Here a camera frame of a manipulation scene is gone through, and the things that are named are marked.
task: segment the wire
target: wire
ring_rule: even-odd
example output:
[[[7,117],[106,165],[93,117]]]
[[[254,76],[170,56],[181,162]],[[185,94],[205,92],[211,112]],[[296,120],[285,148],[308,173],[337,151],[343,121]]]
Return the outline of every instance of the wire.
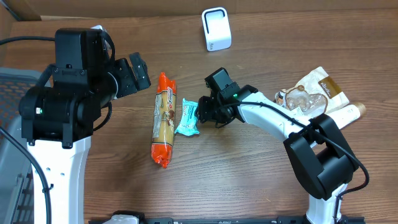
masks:
[[[0,45],[18,41],[18,40],[46,40],[46,41],[55,41],[53,37],[37,37],[37,36],[21,36],[21,37],[10,37],[4,40],[0,40]]]
[[[281,112],[281,110],[278,110],[277,108],[265,104],[265,103],[261,103],[261,102],[238,102],[238,103],[230,103],[227,105],[223,105],[220,106],[218,109],[214,110],[213,113],[215,113],[215,111],[220,110],[221,108],[228,108],[231,106],[239,106],[239,105],[257,105],[257,106],[263,106],[266,108],[270,108],[273,111],[275,111],[276,113],[279,113],[280,115],[282,115],[284,118],[288,119],[289,121],[291,121],[292,123],[302,127],[303,129],[306,129],[307,131],[312,132],[313,134],[317,135],[318,137],[322,138],[325,142],[333,145],[334,147],[338,148],[341,152],[343,152],[347,157],[349,157],[352,161],[355,161],[359,167],[362,169],[364,175],[365,175],[365,181],[363,184],[357,186],[357,187],[353,187],[352,189],[348,189],[348,190],[344,190],[343,192],[340,192],[337,196],[336,196],[336,205],[335,205],[335,214],[334,214],[334,219],[335,219],[335,224],[338,223],[338,219],[337,219],[337,213],[338,213],[338,204],[340,202],[340,200],[342,200],[342,196],[351,192],[355,192],[357,190],[361,190],[363,188],[365,188],[368,184],[369,184],[369,180],[370,180],[370,176],[369,176],[369,172],[366,169],[366,167],[362,164],[361,161],[359,161],[359,159],[355,158],[353,155],[351,155],[349,152],[347,152],[345,149],[343,149],[341,146],[339,146],[337,143],[333,142],[332,140],[328,139],[326,136],[322,135],[321,133],[319,133],[318,131],[298,122],[296,119],[291,118],[290,116],[288,116],[287,114]]]
[[[95,127],[93,131],[99,130],[100,128],[102,128],[111,119],[112,103],[109,102],[109,103],[105,104],[105,106],[103,108],[105,108],[105,107],[108,107],[108,114],[106,115],[105,119],[101,122],[101,124],[99,124],[97,127]]]
[[[32,156],[32,154],[26,150],[24,146],[22,146],[16,139],[14,139],[5,129],[0,127],[0,133],[13,144],[24,156],[30,161],[30,163],[35,167],[37,174],[39,175],[40,179],[42,180],[43,185],[43,193],[44,193],[44,200],[45,200],[45,209],[47,214],[47,224],[51,224],[51,200],[50,200],[50,188],[49,184],[47,183],[47,179],[45,178],[44,172],[40,167],[39,163],[36,159]]]

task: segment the candy bar wrapper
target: candy bar wrapper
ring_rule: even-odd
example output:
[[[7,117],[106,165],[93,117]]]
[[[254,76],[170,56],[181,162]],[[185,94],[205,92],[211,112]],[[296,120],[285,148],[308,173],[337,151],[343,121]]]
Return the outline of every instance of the candy bar wrapper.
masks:
[[[349,103],[340,87],[322,67],[312,70],[288,90],[275,94],[278,105],[309,117],[331,113]]]
[[[163,168],[167,168],[172,158],[176,94],[175,80],[169,80],[162,72],[157,86],[150,154]]]

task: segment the printed label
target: printed label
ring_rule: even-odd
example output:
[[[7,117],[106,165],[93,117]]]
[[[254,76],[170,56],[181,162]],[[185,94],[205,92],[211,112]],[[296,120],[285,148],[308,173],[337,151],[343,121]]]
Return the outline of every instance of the printed label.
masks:
[[[173,108],[173,90],[170,87],[167,87],[167,106]]]
[[[337,94],[341,93],[340,87],[330,77],[326,77],[320,80],[318,83],[322,87],[323,91],[325,91],[329,99],[332,99]]]

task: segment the brown label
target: brown label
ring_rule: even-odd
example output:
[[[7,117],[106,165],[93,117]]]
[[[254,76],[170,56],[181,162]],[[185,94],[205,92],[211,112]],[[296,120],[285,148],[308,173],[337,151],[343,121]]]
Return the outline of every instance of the brown label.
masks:
[[[326,95],[328,95],[329,99],[332,99],[337,94],[341,93],[340,87],[330,77],[326,77],[318,83],[322,87],[323,91],[325,91]]]

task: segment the wooden table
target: wooden table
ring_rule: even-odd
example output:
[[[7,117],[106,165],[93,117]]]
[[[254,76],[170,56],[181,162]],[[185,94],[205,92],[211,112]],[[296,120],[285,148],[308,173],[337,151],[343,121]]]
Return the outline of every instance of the wooden table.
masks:
[[[198,125],[199,136],[176,136],[167,169],[154,164],[155,91],[161,71],[176,79],[179,123],[182,98],[209,95],[203,79],[220,67],[241,86],[273,98],[322,66],[351,101],[368,108],[343,134],[371,183],[347,195],[342,212],[365,216],[368,223],[398,222],[398,10],[237,14],[229,23],[231,48],[212,53],[204,45],[200,16],[14,23],[12,36],[49,37],[61,27],[101,24],[115,43],[116,58],[140,52],[148,64],[152,86],[115,101],[111,121],[93,136],[85,218],[109,217],[115,210],[174,218],[303,215],[308,194],[282,143],[255,126]],[[54,56],[51,42],[13,43],[6,66],[42,71]],[[357,171],[349,186],[363,180]]]

